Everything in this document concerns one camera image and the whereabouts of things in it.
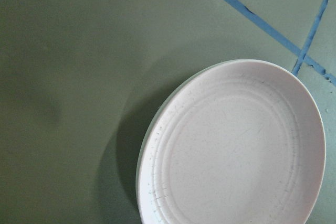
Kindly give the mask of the pink plate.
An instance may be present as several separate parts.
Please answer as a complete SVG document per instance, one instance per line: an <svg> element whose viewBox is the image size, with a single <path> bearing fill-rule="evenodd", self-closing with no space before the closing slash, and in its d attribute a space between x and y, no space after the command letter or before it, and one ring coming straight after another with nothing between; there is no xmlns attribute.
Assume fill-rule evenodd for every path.
<svg viewBox="0 0 336 224"><path fill-rule="evenodd" d="M305 223L326 163L319 109L273 63L239 60L185 86L141 169L142 223Z"/></svg>

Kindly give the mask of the cream white plate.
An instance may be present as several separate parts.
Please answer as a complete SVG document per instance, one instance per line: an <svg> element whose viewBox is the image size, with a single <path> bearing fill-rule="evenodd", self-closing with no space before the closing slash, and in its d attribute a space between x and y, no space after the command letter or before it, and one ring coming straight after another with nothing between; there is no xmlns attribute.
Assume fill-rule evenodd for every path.
<svg viewBox="0 0 336 224"><path fill-rule="evenodd" d="M207 67L196 74L192 75L188 79L186 79L184 82L182 82L177 88L175 88L170 95L164 100L164 102L159 106L157 112L155 113L153 119L151 120L144 137L142 138L141 142L141 148L139 150L138 154L138 159L136 163L136 177L135 177L135 194L136 194L136 203L137 203L137 208L140 211L142 209L141 206L141 195L140 195L140 180L141 180L141 169L143 168L142 160L144 156L145 149L148 145L148 140L152 134L153 129L155 128L157 121L160 119L161 115L164 113L166 110L166 107L170 104L171 100L175 98L175 96L182 90L184 89L185 86L188 86L190 82L192 82L194 79L196 79L199 75L202 75L204 72L208 72L213 68L218 68L221 66L229 66L231 64L234 64L236 62L239 62L239 60L229 60L229 61L224 61L217 63L215 65L212 65L210 67Z"/></svg>

